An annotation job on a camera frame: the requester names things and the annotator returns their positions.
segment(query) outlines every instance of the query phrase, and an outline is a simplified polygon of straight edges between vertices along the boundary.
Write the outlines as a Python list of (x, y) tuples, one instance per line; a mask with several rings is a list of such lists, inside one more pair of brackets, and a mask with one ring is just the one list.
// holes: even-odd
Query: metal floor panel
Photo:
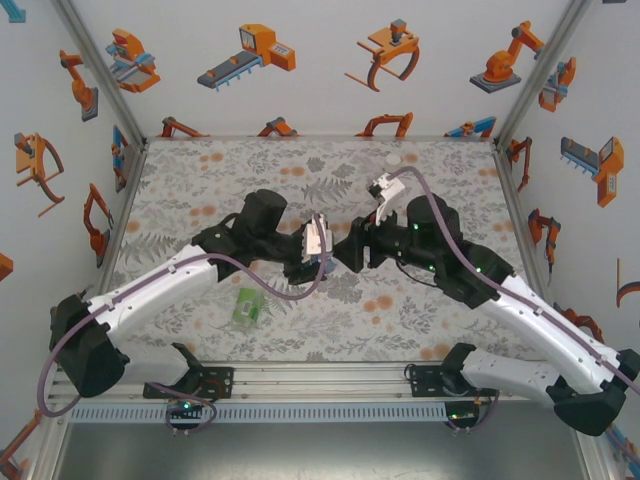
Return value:
[(582, 480), (548, 410), (499, 405), (471, 435), (441, 423), (71, 425), (60, 480)]

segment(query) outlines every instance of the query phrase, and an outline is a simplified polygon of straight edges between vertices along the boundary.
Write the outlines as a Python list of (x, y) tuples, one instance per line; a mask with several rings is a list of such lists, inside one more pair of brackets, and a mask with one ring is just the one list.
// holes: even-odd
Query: cable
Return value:
[[(422, 186), (422, 189), (424, 190), (424, 193), (427, 196), (427, 200), (429, 201), (429, 205), (431, 206), (431, 210), (433, 211), (433, 214), (434, 214), (434, 216), (436, 218), (436, 221), (438, 222), (438, 226), (440, 227), (442, 235), (444, 236), (445, 240), (447, 241), (447, 244), (449, 245), (449, 248), (451, 248), (451, 251), (456, 256), (456, 258), (460, 261), (460, 263), (467, 270), (469, 270), (469, 272), (473, 276), (475, 276), (477, 279), (481, 280), (482, 282), (484, 282), (486, 285), (488, 285), (489, 287), (493, 288), (497, 292), (500, 292), (500, 293), (502, 293), (504, 295), (507, 295), (507, 296), (519, 301), (520, 303), (523, 303), (524, 305), (526, 305), (527, 307), (529, 307), (533, 311), (537, 311), (538, 309), (540, 309), (540, 306), (538, 304), (532, 302), (528, 298), (525, 298), (522, 295), (519, 295), (518, 293), (513, 292), (513, 291), (509, 290), (508, 288), (503, 287), (502, 285), (499, 285), (498, 283), (494, 282), (490, 278), (487, 278), (486, 276), (484, 276), (482, 273), (478, 272), (476, 270), (476, 267), (474, 267), (471, 264), (471, 262), (469, 262), (469, 260), (467, 260), (467, 258), (462, 254), (462, 252), (458, 248), (458, 245), (456, 245), (455, 240), (451, 236), (451, 232), (449, 232), (449, 229), (447, 228), (447, 225), (446, 225), (446, 222), (444, 220), (444, 217), (442, 216), (442, 213), (440, 212), (440, 209), (438, 208), (438, 204), (436, 203), (436, 199), (435, 199), (433, 193), (431, 192), (431, 189), (429, 188), (429, 185), (427, 184), (426, 180), (424, 179), (424, 177), (420, 173), (420, 171), (417, 168), (412, 167), (412, 166), (402, 167), (402, 168), (396, 170), (394, 173), (392, 173), (389, 176), (388, 179), (389, 180), (393, 180), (394, 178), (398, 177), (399, 175), (402, 175), (403, 173), (412, 173), (418, 179), (418, 182), (420, 182), (420, 185)], [(573, 341), (575, 341), (578, 345), (580, 345), (582, 348), (584, 348), (589, 353), (589, 355), (591, 355), (593, 358), (596, 359), (596, 362), (598, 362), (599, 364), (603, 365), (607, 370), (609, 370), (611, 373), (613, 373), (615, 376), (617, 376), (620, 380), (622, 380), (637, 395), (640, 395), (640, 385), (635, 384), (633, 381), (631, 381), (631, 379), (629, 377), (627, 377), (624, 373), (622, 373), (620, 370), (618, 370), (616, 367), (614, 367), (603, 355), (600, 355), (596, 349), (594, 349), (591, 345), (589, 345), (589, 343), (585, 342), (580, 337), (580, 335), (578, 335), (576, 332), (574, 332), (571, 328), (567, 327), (562, 321), (556, 319), (553, 315), (551, 315), (546, 310), (542, 309), (541, 315), (545, 319), (550, 321), (556, 328), (558, 328), (562, 332), (564, 332), (569, 338), (571, 338)]]
[(458, 433), (460, 430), (465, 430), (467, 433), (475, 432), (479, 428), (482, 428), (482, 426), (485, 423), (487, 423), (487, 421), (493, 416), (494, 412), (496, 411), (496, 407), (498, 406), (498, 399), (499, 398), (500, 398), (500, 391), (496, 390), (496, 396), (493, 399), (493, 402), (491, 402), (489, 404), (485, 414), (482, 416), (480, 421), (478, 423), (476, 423), (473, 427), (460, 428), (455, 423), (453, 423), (449, 417), (447, 417), (447, 425), (450, 428), (452, 428), (453, 431), (456, 432), (456, 433)]
[[(327, 264), (327, 243), (326, 243), (326, 238), (324, 236), (324, 229), (322, 228), (323, 225), (317, 213), (314, 213), (312, 218), (316, 224), (316, 227), (318, 229), (318, 235), (320, 237), (320, 250), (321, 250), (320, 264), (318, 268), (318, 273), (316, 274), (316, 277), (314, 278), (313, 283), (307, 290), (305, 290), (302, 293), (299, 293), (296, 295), (288, 295), (286, 293), (279, 292), (273, 287), (271, 287), (270, 285), (268, 285), (267, 283), (265, 283), (264, 280), (262, 280), (258, 275), (253, 273), (251, 270), (249, 270), (247, 267), (245, 267), (242, 263), (240, 263), (236, 259), (231, 258), (227, 255), (219, 254), (219, 253), (204, 253), (202, 255), (196, 255), (191, 258), (186, 258), (184, 260), (181, 260), (171, 265), (172, 270), (175, 272), (176, 270), (179, 270), (180, 268), (186, 265), (199, 262), (201, 260), (222, 260), (223, 262), (230, 263), (231, 265), (238, 268), (239, 270), (242, 270), (244, 273), (249, 275), (249, 277), (251, 277), (251, 279), (253, 279), (258, 285), (260, 285), (262, 288), (264, 288), (267, 292), (271, 293), (272, 295), (275, 295), (279, 298), (282, 298), (284, 300), (289, 300), (289, 301), (302, 300), (310, 296), (318, 288), (318, 286), (320, 285), (320, 282), (322, 281), (322, 277), (324, 276), (324, 271)], [(76, 333), (78, 333), (87, 324), (89, 324), (89, 322), (91, 322), (92, 320), (95, 320), (99, 315), (102, 315), (109, 308), (112, 308), (114, 305), (117, 305), (118, 303), (122, 302), (125, 298), (127, 298), (130, 295), (133, 295), (138, 290), (146, 287), (147, 285), (152, 284), (153, 282), (164, 277), (165, 275), (170, 275), (171, 273), (172, 272), (169, 270), (169, 268), (160, 270), (154, 273), (153, 275), (149, 276), (148, 278), (142, 280), (138, 284), (128, 288), (127, 290), (124, 290), (123, 292), (121, 292), (120, 294), (116, 295), (111, 299), (111, 305), (105, 304), (97, 308), (94, 312), (91, 312), (89, 315), (87, 315), (78, 323), (76, 323), (73, 327), (69, 329), (67, 333), (65, 333), (62, 336), (62, 338), (58, 341), (58, 343), (55, 344), (55, 346), (49, 353), (49, 356), (47, 357), (47, 360), (45, 361), (44, 366), (42, 367), (42, 371), (40, 372), (40, 377), (38, 378), (36, 400), (38, 403), (38, 408), (40, 409), (43, 415), (47, 417), (59, 417), (61, 415), (64, 415), (68, 411), (70, 411), (80, 401), (81, 397), (80, 395), (78, 395), (67, 406), (54, 412), (53, 410), (50, 410), (49, 407), (47, 407), (46, 398), (45, 398), (45, 385), (47, 382), (47, 377), (49, 376), (49, 370), (51, 370), (51, 367), (55, 363), (56, 358), (58, 357), (58, 354), (69, 342), (69, 340), (71, 340)], [(205, 399), (200, 399), (197, 397), (194, 397), (194, 398), (196, 399), (196, 401), (201, 402), (205, 405), (208, 402), (208, 400), (205, 400)]]
[[(185, 430), (184, 431), (185, 435), (190, 435), (192, 433), (196, 433), (196, 432), (206, 428), (207, 426), (211, 425), (211, 423), (213, 423), (213, 421), (218, 417), (218, 409), (215, 407), (213, 402), (210, 401), (210, 400), (205, 400), (204, 398), (196, 397), (195, 395), (190, 395), (188, 393), (178, 392), (177, 390), (174, 390), (172, 388), (166, 387), (166, 386), (161, 385), (161, 384), (156, 383), (156, 382), (147, 382), (147, 385), (155, 388), (156, 390), (161, 391), (162, 393), (168, 393), (169, 395), (173, 395), (176, 398), (183, 398), (185, 400), (194, 400), (194, 401), (196, 401), (198, 403), (202, 403), (203, 405), (206, 405), (207, 407), (209, 407), (211, 409), (211, 418), (207, 419), (205, 422), (202, 422), (197, 427), (193, 427), (193, 428), (190, 428), (188, 430)], [(171, 413), (172, 413), (172, 410), (171, 409), (167, 409), (167, 413), (164, 416), (164, 423), (165, 423), (165, 425), (167, 427), (169, 427), (170, 430), (173, 430), (173, 432), (174, 432), (173, 435), (175, 436), (176, 429), (171, 424)]]
[(409, 272), (407, 272), (404, 268), (402, 268), (402, 265), (400, 264), (400, 262), (398, 260), (396, 260), (396, 267), (398, 267), (398, 270), (400, 270), (402, 273), (404, 273), (407, 277), (409, 277), (411, 280), (413, 280), (416, 283), (419, 283), (421, 285), (426, 285), (427, 287), (433, 287), (433, 288), (438, 288), (437, 285), (434, 285), (433, 283), (429, 283), (429, 282), (424, 282), (416, 277), (414, 277), (413, 275), (411, 275)]

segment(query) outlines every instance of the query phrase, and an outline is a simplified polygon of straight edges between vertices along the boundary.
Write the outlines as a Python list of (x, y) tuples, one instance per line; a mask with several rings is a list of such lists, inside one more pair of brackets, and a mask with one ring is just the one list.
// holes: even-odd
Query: green object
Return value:
[(254, 288), (241, 288), (233, 311), (233, 319), (245, 326), (258, 323), (258, 316), (264, 305), (264, 293)]

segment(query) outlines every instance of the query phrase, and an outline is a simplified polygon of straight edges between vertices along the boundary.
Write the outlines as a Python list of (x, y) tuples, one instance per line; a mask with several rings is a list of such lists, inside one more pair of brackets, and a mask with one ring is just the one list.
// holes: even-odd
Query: patterned table surface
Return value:
[[(111, 288), (166, 261), (201, 229), (242, 208), (259, 188), (289, 205), (278, 227), (292, 232), (324, 212), (339, 241), (356, 216), (376, 202), (366, 191), (396, 153), (415, 165), (435, 193), (460, 214), (465, 236), (495, 250), (523, 273), (523, 265), (488, 143), (298, 138), (155, 141), (150, 144)], [(417, 181), (403, 177), (410, 199)], [(401, 222), (406, 224), (404, 212)], [(422, 272), (407, 268), (416, 276)], [(254, 262), (252, 270), (281, 290), (281, 267)], [(299, 303), (268, 295), (257, 327), (236, 324), (238, 291), (253, 286), (241, 273), (178, 301), (132, 335), (147, 345), (185, 343), (208, 361), (416, 361), (443, 358), (458, 341), (491, 352), (533, 359), (535, 353), (495, 321), (412, 282), (391, 261), (356, 275), (343, 265)]]

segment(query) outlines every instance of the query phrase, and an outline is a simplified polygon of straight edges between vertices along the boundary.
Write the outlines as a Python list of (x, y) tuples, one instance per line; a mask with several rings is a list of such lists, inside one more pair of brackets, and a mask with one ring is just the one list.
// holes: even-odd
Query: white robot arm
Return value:
[[(389, 179), (380, 188), (375, 187), (370, 192), (384, 202), (397, 194), (389, 192), (402, 191)], [(507, 359), (472, 345), (458, 344), (442, 364), (443, 381), (449, 390), (460, 392), (473, 387), (506, 391), (553, 405), (563, 421), (580, 431), (601, 433), (622, 407), (626, 386), (602, 365), (602, 360), (585, 350), (575, 335), (632, 379), (640, 371), (640, 357), (631, 350), (617, 352), (590, 338), (547, 305), (494, 252), (463, 240), (457, 212), (438, 198), (449, 231), (477, 271), (532, 300), (538, 308), (534, 310), (477, 281), (443, 248), (443, 239), (433, 228), (433, 214), (424, 199), (418, 197), (409, 203), (408, 227), (397, 225), (397, 215), (389, 214), (388, 210), (383, 220), (376, 218), (376, 212), (354, 220), (349, 236), (333, 248), (333, 256), (359, 272), (364, 267), (364, 247), (368, 247), (370, 268), (392, 258), (434, 272), (434, 281), (445, 295), (514, 330), (548, 361)], [(286, 201), (274, 192), (260, 190), (249, 194), (242, 212), (235, 216), (233, 227), (227, 227), (223, 221), (204, 230), (165, 264), (112, 292), (88, 301), (76, 295), (63, 300), (53, 315), (51, 348), (78, 321), (87, 315), (94, 317), (58, 355), (59, 364), (80, 395), (99, 395), (119, 381), (155, 381), (165, 385), (181, 382), (184, 386), (190, 375), (184, 351), (171, 348), (168, 350), (172, 353), (160, 358), (140, 346), (132, 348), (126, 339), (155, 313), (194, 289), (224, 280), (239, 266), (246, 267), (256, 259), (275, 261), (283, 263), (290, 283), (305, 283), (314, 278), (314, 283), (319, 282), (317, 227), (322, 227), (327, 250), (332, 246), (331, 232), (322, 218), (318, 224), (306, 224), (292, 235), (277, 233), (285, 207)], [(224, 255), (227, 260), (211, 258), (212, 254)], [(552, 314), (573, 335), (543, 318), (542, 311)], [(193, 387), (197, 380), (186, 384)], [(585, 416), (599, 420), (585, 422)]]

